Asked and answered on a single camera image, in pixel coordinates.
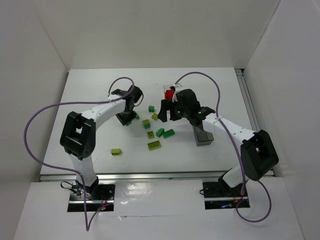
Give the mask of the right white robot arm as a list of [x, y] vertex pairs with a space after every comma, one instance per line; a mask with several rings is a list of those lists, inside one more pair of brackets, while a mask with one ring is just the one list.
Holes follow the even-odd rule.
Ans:
[[191, 89], [178, 90], [171, 99], [162, 99], [158, 119], [162, 122], [185, 118], [203, 132], [230, 142], [235, 148], [239, 165], [225, 172], [219, 182], [222, 188], [233, 189], [248, 180], [259, 181], [279, 163], [270, 135], [241, 127], [221, 116], [217, 111], [201, 106]]

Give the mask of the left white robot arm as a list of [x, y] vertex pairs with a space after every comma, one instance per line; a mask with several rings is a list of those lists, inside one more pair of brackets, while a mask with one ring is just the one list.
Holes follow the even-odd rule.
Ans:
[[109, 102], [98, 104], [81, 113], [70, 112], [60, 137], [60, 145], [69, 155], [78, 172], [76, 184], [93, 194], [99, 185], [94, 171], [92, 153], [96, 147], [96, 131], [110, 118], [116, 116], [126, 126], [136, 118], [135, 104], [143, 97], [142, 90], [133, 86], [127, 91], [116, 89], [108, 97]]

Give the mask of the lime yellow brick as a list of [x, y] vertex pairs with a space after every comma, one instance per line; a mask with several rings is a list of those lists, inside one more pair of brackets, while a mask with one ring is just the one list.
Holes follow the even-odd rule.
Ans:
[[143, 120], [142, 124], [145, 129], [148, 129], [151, 127], [150, 121], [148, 119]]

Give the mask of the dark green 2x4 brick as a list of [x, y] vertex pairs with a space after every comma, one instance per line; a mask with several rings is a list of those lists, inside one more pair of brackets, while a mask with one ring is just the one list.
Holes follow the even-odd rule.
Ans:
[[134, 110], [134, 111], [133, 111], [133, 115], [132, 115], [132, 119], [129, 120], [129, 121], [125, 124], [125, 126], [129, 126], [129, 125], [132, 124], [132, 122], [133, 122], [134, 120], [139, 120], [139, 119], [140, 119], [139, 114]]

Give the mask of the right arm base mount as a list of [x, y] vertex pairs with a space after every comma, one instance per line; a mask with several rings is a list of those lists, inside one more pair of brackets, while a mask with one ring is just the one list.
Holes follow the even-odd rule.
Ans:
[[217, 181], [205, 181], [199, 194], [204, 197], [205, 210], [250, 208], [248, 193], [241, 194], [242, 183], [229, 190], [223, 191]]

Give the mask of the red arched brick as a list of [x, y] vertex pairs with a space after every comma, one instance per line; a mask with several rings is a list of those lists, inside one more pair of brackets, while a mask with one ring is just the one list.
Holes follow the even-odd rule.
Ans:
[[173, 85], [170, 86], [169, 89], [165, 90], [164, 98], [166, 100], [170, 100], [171, 101], [173, 99], [175, 91], [176, 91], [176, 88]]

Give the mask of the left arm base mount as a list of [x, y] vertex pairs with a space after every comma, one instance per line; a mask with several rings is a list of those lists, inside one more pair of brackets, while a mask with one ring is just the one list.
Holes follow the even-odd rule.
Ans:
[[62, 189], [70, 191], [67, 212], [79, 213], [84, 212], [84, 199], [86, 199], [86, 206], [88, 212], [95, 212], [101, 208], [101, 212], [114, 211], [114, 198], [116, 185], [114, 183], [99, 184], [95, 192], [87, 193], [76, 185], [75, 182], [62, 181], [60, 183]]

